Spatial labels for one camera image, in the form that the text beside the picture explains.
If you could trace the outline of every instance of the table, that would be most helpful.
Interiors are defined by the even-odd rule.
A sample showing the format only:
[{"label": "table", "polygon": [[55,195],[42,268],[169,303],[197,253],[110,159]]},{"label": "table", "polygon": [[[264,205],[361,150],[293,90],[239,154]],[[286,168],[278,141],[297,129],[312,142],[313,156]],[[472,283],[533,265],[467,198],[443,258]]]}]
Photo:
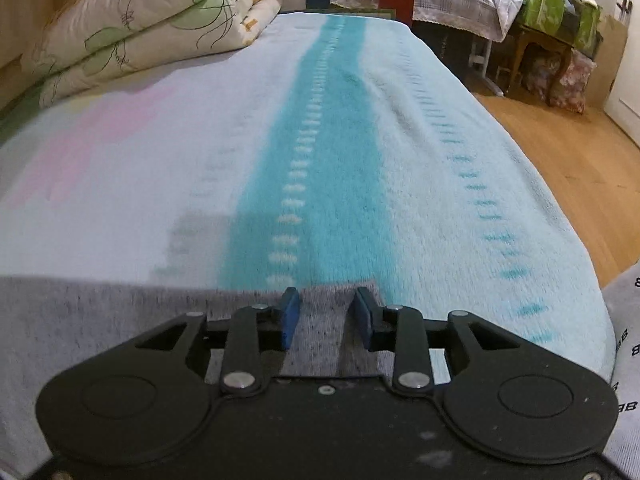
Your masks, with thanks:
[{"label": "table", "polygon": [[555,84],[560,81],[560,78],[569,68],[569,65],[571,64],[573,47],[570,44],[565,43],[562,40],[558,40],[558,38],[554,38],[553,36],[545,34],[544,32],[540,32],[539,30],[534,30],[533,28],[525,27],[524,25],[518,25],[517,27],[518,30],[515,34],[516,55],[513,59],[513,65],[511,67],[511,79],[509,81],[507,93],[513,91],[515,81],[518,76],[518,70],[520,69],[522,58],[527,47],[531,43],[535,43],[545,50],[549,50],[550,52],[557,52],[562,56],[562,63],[560,64],[560,68],[551,79],[551,83],[549,84],[549,88],[546,92],[546,104],[551,106],[551,90],[555,86]]}]

